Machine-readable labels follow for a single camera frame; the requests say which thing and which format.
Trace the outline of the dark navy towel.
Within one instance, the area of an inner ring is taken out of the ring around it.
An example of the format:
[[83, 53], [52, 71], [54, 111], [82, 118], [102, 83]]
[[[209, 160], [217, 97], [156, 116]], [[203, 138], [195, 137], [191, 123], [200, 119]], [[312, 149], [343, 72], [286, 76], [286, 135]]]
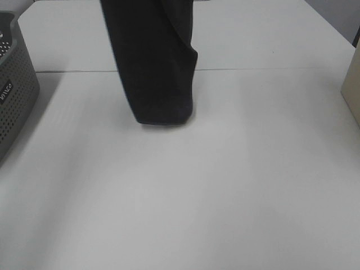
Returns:
[[141, 124], [182, 125], [192, 115], [193, 7], [193, 1], [101, 1], [125, 96]]

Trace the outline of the grey perforated plastic basket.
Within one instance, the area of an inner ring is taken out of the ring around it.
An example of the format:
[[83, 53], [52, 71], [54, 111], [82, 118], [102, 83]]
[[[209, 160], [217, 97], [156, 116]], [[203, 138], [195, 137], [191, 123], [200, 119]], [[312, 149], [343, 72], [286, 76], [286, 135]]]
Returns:
[[1, 11], [1, 159], [25, 125], [40, 90], [18, 18], [12, 11]]

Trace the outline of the beige box at right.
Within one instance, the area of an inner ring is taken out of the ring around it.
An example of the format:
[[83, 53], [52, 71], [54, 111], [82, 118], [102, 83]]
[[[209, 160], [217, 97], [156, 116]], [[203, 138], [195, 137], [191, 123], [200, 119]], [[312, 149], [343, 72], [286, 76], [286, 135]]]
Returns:
[[359, 43], [358, 43], [341, 88], [341, 94], [358, 125], [360, 118], [359, 115], [360, 76], [359, 75], [360, 72], [359, 72]]

